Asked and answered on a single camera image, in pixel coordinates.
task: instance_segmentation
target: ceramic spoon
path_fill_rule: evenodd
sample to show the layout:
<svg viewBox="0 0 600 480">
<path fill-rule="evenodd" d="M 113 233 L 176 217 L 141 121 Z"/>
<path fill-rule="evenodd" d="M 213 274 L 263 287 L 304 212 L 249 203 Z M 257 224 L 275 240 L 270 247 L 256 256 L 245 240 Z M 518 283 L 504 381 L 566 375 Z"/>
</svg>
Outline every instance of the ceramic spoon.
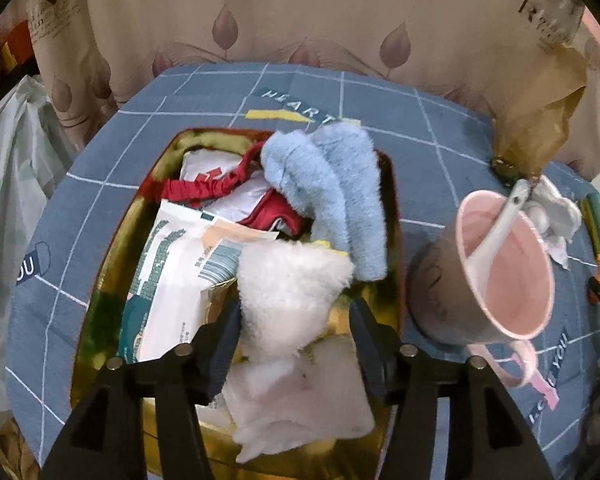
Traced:
<svg viewBox="0 0 600 480">
<path fill-rule="evenodd" d="M 502 243 L 511 232 L 518 213 L 529 196 L 529 181 L 522 178 L 516 182 L 511 194 L 500 210 L 498 219 L 484 237 L 477 249 L 466 260 L 466 272 L 476 291 L 486 297 L 487 284 L 493 259 L 500 251 Z"/>
</svg>

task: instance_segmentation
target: blue fluffy cloth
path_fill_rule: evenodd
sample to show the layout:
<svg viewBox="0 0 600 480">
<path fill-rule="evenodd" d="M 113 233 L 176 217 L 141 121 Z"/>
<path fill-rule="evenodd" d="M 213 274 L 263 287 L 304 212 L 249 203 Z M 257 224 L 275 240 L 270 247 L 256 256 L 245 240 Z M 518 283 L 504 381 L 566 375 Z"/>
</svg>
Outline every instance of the blue fluffy cloth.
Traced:
<svg viewBox="0 0 600 480">
<path fill-rule="evenodd" d="M 265 178 L 302 216 L 315 218 L 312 240 L 328 240 L 347 251 L 362 281 L 384 278 L 386 230 L 380 173 L 365 130 L 350 123 L 276 132 L 260 161 Z"/>
<path fill-rule="evenodd" d="M 364 282 L 384 278 L 386 229 L 380 202 L 380 171 L 368 133 L 341 122 L 318 128 L 310 139 L 336 174 L 344 194 L 355 277 Z"/>
<path fill-rule="evenodd" d="M 340 183 L 309 137 L 276 132 L 262 147 L 264 177 L 302 216 L 315 218 L 312 240 L 349 252 L 345 200 Z"/>
</svg>

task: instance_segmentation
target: gold tray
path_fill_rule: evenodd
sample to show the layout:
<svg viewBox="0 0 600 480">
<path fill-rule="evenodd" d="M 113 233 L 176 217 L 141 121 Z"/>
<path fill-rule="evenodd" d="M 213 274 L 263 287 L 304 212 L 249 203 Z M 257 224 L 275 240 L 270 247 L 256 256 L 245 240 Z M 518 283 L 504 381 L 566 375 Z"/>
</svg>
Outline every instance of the gold tray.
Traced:
<svg viewBox="0 0 600 480">
<path fill-rule="evenodd" d="M 192 128 L 177 134 L 164 150 L 129 205 L 98 272 L 74 361 L 70 393 L 72 407 L 87 393 L 102 365 L 118 350 L 126 295 L 144 242 L 158 213 L 158 204 L 153 199 L 156 183 L 178 178 L 182 158 L 189 150 L 206 147 L 241 155 L 254 142 L 264 140 L 270 134 L 261 130 Z M 380 282 L 354 283 L 347 289 L 331 309 L 329 333 L 350 333 L 349 299 L 360 296 L 365 298 L 378 321 L 396 330 L 402 328 L 405 313 L 402 243 L 392 165 L 383 153 L 379 153 L 379 167 L 387 226 L 389 275 Z M 355 440 L 315 442 L 281 454 L 261 456 L 241 465 L 235 463 L 240 448 L 234 444 L 230 434 L 201 424 L 206 453 L 216 480 L 373 478 L 389 424 L 389 409 L 375 399 L 369 400 L 376 426 L 367 436 Z M 160 475 L 155 405 L 152 402 L 143 404 L 142 427 L 147 468 Z"/>
</svg>

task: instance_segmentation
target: grid pattern tablecloth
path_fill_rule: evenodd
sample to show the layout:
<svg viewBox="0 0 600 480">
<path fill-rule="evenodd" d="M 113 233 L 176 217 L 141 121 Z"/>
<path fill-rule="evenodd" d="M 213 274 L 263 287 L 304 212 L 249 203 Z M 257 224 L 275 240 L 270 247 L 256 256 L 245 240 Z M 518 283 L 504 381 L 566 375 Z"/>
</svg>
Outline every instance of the grid pattern tablecloth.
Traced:
<svg viewBox="0 0 600 480">
<path fill-rule="evenodd" d="M 251 109 L 280 108 L 268 88 L 298 97 L 322 112 L 362 121 L 375 146 L 394 162 L 408 258 L 434 240 L 459 202 L 476 189 L 505 189 L 488 168 L 489 121 L 451 102 L 402 85 L 304 66 L 231 64 L 173 68 L 156 78 L 103 127 L 75 161 L 45 209 L 31 247 L 42 275 L 16 288 L 8 342 L 6 381 L 13 412 L 30 448 L 44 461 L 70 413 L 69 389 L 78 334 L 99 265 L 138 185 L 174 135 L 192 126 L 233 126 L 291 131 L 313 123 L 250 120 Z M 592 186 L 568 167 L 551 163 L 546 174 L 563 195 L 580 199 Z M 556 294 L 550 325 L 534 341 L 547 372 L 558 336 L 569 334 L 558 380 L 560 403 L 542 412 L 534 433 L 557 478 L 568 476 L 600 357 L 600 309 L 586 301 L 594 257 L 583 226 L 568 247 L 570 271 L 554 264 Z M 405 340 L 433 355 L 463 360 L 462 351 L 436 346 L 408 323 Z M 496 357 L 513 367 L 510 354 Z M 524 415 L 538 402 L 530 386 L 512 391 Z M 441 405 L 439 429 L 448 426 Z M 442 478 L 443 439 L 436 446 L 433 478 Z"/>
</svg>

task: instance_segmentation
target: cup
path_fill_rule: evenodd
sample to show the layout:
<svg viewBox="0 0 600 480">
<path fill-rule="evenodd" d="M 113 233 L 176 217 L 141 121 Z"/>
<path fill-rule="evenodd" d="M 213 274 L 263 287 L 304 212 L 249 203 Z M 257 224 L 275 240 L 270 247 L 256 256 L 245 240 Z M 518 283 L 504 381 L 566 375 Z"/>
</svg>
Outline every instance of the cup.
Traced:
<svg viewBox="0 0 600 480">
<path fill-rule="evenodd" d="M 493 260 L 486 296 L 467 274 L 467 256 L 484 239 L 506 198 L 488 190 L 465 197 L 454 220 L 414 270 L 409 307 L 416 325 L 441 343 L 466 346 L 484 357 L 507 388 L 527 384 L 538 368 L 531 339 L 549 323 L 554 274 L 538 232 L 519 213 Z M 486 345 L 503 343 L 522 362 L 516 377 L 495 361 Z"/>
</svg>

